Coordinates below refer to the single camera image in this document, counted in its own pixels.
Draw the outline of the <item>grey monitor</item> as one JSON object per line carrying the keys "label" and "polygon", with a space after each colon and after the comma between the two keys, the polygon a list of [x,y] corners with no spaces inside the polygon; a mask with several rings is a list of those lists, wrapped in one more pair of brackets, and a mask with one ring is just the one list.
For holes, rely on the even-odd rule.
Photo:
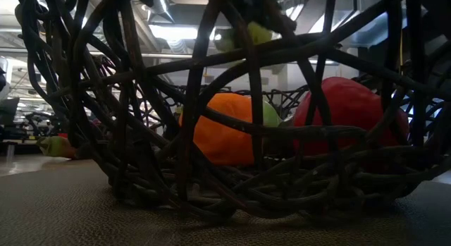
{"label": "grey monitor", "polygon": [[10,125],[13,123],[19,101],[20,99],[18,97],[0,100],[0,125]]}

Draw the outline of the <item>light green apple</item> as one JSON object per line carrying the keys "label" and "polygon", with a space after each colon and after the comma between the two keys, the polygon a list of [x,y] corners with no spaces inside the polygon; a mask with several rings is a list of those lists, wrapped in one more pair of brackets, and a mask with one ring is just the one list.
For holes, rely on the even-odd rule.
{"label": "light green apple", "polygon": [[265,100],[263,100],[263,120],[266,127],[278,127],[281,122],[277,111]]}

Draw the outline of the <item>red apple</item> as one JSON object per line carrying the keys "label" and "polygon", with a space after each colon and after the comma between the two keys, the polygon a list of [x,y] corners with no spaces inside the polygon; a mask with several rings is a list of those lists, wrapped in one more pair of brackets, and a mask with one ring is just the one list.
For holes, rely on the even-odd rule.
{"label": "red apple", "polygon": [[[330,77],[323,80],[321,87],[330,107],[333,125],[350,125],[370,130],[383,117],[381,97],[358,82],[342,77]],[[293,119],[294,126],[304,126],[310,100],[311,94],[307,92],[296,109]],[[409,121],[404,110],[398,109],[395,120],[400,126],[403,138],[407,139]],[[343,148],[356,144],[356,140],[339,138],[337,144],[338,148]],[[382,147],[400,145],[389,129],[383,132],[378,144]],[[307,156],[325,154],[326,152],[328,152],[328,145],[324,141],[305,144],[304,153]],[[377,159],[363,162],[362,167],[369,173],[388,173],[389,170],[393,169],[384,164],[382,160]]]}

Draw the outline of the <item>yellow-red fruit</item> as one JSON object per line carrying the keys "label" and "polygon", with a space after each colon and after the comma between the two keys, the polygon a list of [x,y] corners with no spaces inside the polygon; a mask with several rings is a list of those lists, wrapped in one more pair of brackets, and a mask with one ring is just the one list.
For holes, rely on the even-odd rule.
{"label": "yellow-red fruit", "polygon": [[60,136],[42,137],[38,139],[36,145],[45,156],[75,158],[76,148],[71,146],[67,138]]}

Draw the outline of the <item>orange fruit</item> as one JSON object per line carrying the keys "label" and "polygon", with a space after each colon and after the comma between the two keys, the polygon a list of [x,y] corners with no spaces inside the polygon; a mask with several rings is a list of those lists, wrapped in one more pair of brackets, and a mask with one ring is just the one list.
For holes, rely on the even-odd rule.
{"label": "orange fruit", "polygon": [[[241,121],[252,121],[251,99],[234,93],[218,93],[207,104],[210,109]],[[217,166],[254,164],[252,136],[200,117],[194,129],[194,143]]]}

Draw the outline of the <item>round grey placemat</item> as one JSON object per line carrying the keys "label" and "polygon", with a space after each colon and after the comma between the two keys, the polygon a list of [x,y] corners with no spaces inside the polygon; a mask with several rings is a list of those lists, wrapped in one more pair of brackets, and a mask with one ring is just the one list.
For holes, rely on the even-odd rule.
{"label": "round grey placemat", "polygon": [[94,164],[0,177],[0,246],[451,246],[451,185],[409,196],[348,223],[238,212],[222,224],[168,208],[118,202]]}

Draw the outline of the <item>dark woven wicker basket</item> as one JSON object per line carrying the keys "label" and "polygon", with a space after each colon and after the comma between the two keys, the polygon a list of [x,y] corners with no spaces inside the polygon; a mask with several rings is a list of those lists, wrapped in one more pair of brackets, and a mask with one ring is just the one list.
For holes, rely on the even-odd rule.
{"label": "dark woven wicker basket", "polygon": [[[395,3],[401,0],[381,0],[359,14],[350,23],[329,34],[298,35],[282,26],[282,39],[262,45],[251,44],[245,20],[232,5],[231,0],[208,0],[200,23],[200,40],[194,46],[194,56],[189,60],[165,63],[145,68],[140,48],[132,42],[137,36],[132,20],[132,0],[101,0],[87,23],[82,27],[81,18],[85,17],[86,0],[19,0],[16,6],[16,18],[22,27],[22,36],[28,55],[28,63],[43,70],[42,75],[53,86],[47,93],[41,87],[34,87],[53,109],[62,113],[63,120],[69,123],[69,137],[75,144],[85,140],[92,149],[94,161],[106,174],[110,186],[120,197],[131,196],[131,200],[150,205],[168,205],[178,211],[187,212],[200,218],[216,221],[230,218],[237,210],[265,219],[280,219],[296,212],[327,209],[333,206],[362,206],[366,199],[393,199],[407,196],[425,180],[438,176],[450,168],[451,158],[444,154],[433,154],[433,148],[439,148],[445,137],[445,126],[450,126],[451,90],[433,87],[419,77],[426,77],[426,65],[418,65],[413,73],[416,77],[407,77],[379,67],[369,61],[346,54],[335,45],[356,32],[358,28],[369,24],[376,15],[395,10]],[[154,0],[139,0],[153,3]],[[419,0],[410,0],[407,5],[412,12],[419,6]],[[93,35],[100,22],[104,27],[113,27],[110,21],[123,16],[125,44],[118,35],[113,35],[108,45],[98,41]],[[207,32],[213,30],[214,20],[219,13],[225,14],[232,26],[238,28],[238,39],[244,49],[206,55]],[[88,55],[87,44],[91,44],[106,54],[107,60],[119,73],[101,75],[101,70]],[[370,130],[357,126],[333,125],[326,96],[320,88],[307,57],[324,55],[346,66],[355,67],[365,73],[391,82],[396,86],[395,98],[381,104],[383,117]],[[201,87],[201,71],[207,66],[231,63],[245,59],[220,75],[210,85]],[[302,73],[306,73],[307,88],[311,91],[315,109],[319,110],[320,125],[300,127],[263,126],[263,91],[258,71],[263,66],[276,63],[299,63]],[[164,82],[158,75],[172,73],[175,70],[189,70],[185,93]],[[229,82],[245,73],[250,74],[252,103],[251,123],[234,119],[225,114],[207,108],[214,94]],[[158,135],[144,126],[139,115],[130,113],[128,107],[137,109],[137,98],[128,98],[123,107],[110,92],[110,86],[130,87],[143,91],[144,100],[160,116],[169,129],[169,139]],[[394,147],[378,147],[376,138],[381,137],[389,124],[395,123],[395,105],[401,105],[404,94],[401,91],[419,91],[422,96],[431,96],[447,102],[439,116],[435,129],[437,133],[419,145],[404,144]],[[169,111],[163,92],[175,102],[187,105],[187,125],[181,128]],[[97,130],[89,122],[85,107],[91,110],[108,130],[115,130],[123,137],[113,140],[122,141],[125,149],[113,151],[113,142],[98,139]],[[222,125],[252,136],[254,164],[244,173],[241,168],[218,168],[201,153],[194,143],[194,123],[200,116],[206,116]],[[328,152],[307,156],[304,151],[276,163],[274,158],[263,152],[263,137],[281,137],[286,140],[299,140],[302,147],[313,141],[324,141]],[[338,148],[339,138],[355,139],[356,144]],[[388,160],[391,174],[363,172],[362,163],[370,158],[391,158]]]}

